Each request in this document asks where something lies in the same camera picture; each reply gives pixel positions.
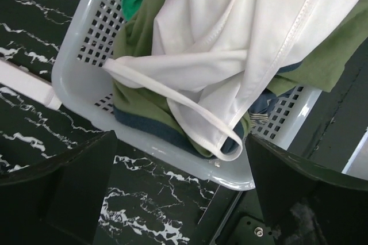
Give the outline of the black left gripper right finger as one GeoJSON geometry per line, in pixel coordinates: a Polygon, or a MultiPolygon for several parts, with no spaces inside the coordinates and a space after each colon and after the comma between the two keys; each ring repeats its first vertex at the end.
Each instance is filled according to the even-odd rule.
{"type": "Polygon", "coordinates": [[[276,244],[367,244],[367,181],[248,135],[265,224],[276,244]]]}

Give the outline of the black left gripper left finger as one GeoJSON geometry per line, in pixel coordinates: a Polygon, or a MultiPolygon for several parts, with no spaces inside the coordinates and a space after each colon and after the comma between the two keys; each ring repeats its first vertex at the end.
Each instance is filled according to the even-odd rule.
{"type": "Polygon", "coordinates": [[[92,244],[116,149],[104,132],[1,174],[1,244],[92,244]]]}

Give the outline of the olive green tank top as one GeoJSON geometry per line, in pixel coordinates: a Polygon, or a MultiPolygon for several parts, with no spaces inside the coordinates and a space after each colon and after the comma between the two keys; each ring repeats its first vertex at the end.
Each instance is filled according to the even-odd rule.
{"type": "MultiPolygon", "coordinates": [[[[114,40],[114,58],[148,56],[152,49],[154,18],[165,0],[143,0],[114,40]]],[[[266,89],[281,95],[297,85],[331,91],[348,59],[367,38],[367,0],[359,0],[341,24],[300,64],[283,69],[266,89]]],[[[113,81],[114,116],[120,123],[152,134],[201,158],[212,154],[192,141],[172,115],[164,96],[145,88],[133,89],[113,81]]],[[[248,112],[235,126],[245,137],[251,130],[248,112]]]]}

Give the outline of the white tank top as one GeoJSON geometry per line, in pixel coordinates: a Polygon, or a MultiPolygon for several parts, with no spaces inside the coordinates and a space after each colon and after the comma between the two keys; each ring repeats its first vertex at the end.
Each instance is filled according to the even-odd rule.
{"type": "Polygon", "coordinates": [[[271,80],[300,64],[359,0],[165,0],[148,56],[108,59],[124,86],[160,94],[184,133],[235,160],[235,126],[271,80]]]}

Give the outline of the navy blue tank top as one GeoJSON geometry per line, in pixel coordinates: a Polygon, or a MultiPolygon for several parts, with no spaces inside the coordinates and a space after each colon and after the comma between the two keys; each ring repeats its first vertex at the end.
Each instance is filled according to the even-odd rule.
{"type": "Polygon", "coordinates": [[[265,89],[262,94],[256,99],[256,101],[248,109],[248,115],[250,117],[251,127],[257,125],[264,125],[268,122],[269,116],[273,111],[275,104],[278,102],[280,97],[288,98],[293,89],[287,92],[276,95],[272,91],[265,89]]]}

